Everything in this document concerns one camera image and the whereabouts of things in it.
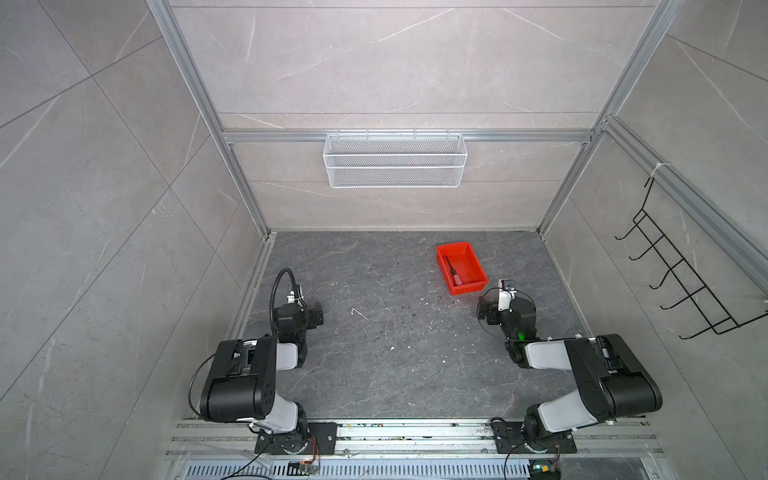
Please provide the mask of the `pink handled screwdriver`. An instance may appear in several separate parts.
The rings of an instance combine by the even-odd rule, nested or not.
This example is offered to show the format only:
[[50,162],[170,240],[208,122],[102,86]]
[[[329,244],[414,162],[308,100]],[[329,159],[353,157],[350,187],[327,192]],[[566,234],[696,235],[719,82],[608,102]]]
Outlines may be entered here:
[[446,263],[448,264],[448,267],[449,267],[449,270],[450,270],[450,273],[451,273],[451,276],[452,276],[452,279],[453,279],[453,283],[455,285],[457,285],[457,286],[462,285],[463,281],[462,281],[460,275],[458,274],[458,272],[456,271],[456,269],[453,267],[449,257],[446,258]]

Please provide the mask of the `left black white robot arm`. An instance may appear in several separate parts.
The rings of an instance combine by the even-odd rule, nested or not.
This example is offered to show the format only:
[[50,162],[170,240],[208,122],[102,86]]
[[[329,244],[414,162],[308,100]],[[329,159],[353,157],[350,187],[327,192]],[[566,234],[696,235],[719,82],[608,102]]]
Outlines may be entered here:
[[322,304],[295,301],[271,315],[271,334],[219,344],[200,394],[199,415],[217,423],[246,422],[285,452],[298,453],[310,443],[306,412],[277,394],[276,374],[303,366],[307,331],[324,323]]

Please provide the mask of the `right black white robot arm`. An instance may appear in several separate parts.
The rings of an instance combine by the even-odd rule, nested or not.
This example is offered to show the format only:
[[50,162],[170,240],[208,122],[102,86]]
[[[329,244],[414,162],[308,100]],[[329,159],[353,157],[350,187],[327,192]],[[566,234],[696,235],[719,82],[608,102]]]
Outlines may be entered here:
[[573,391],[526,410],[525,447],[545,451],[575,429],[661,409],[660,388],[621,336],[540,339],[532,299],[503,296],[502,290],[496,302],[481,296],[477,318],[501,328],[512,362],[522,369],[566,371],[575,381]]

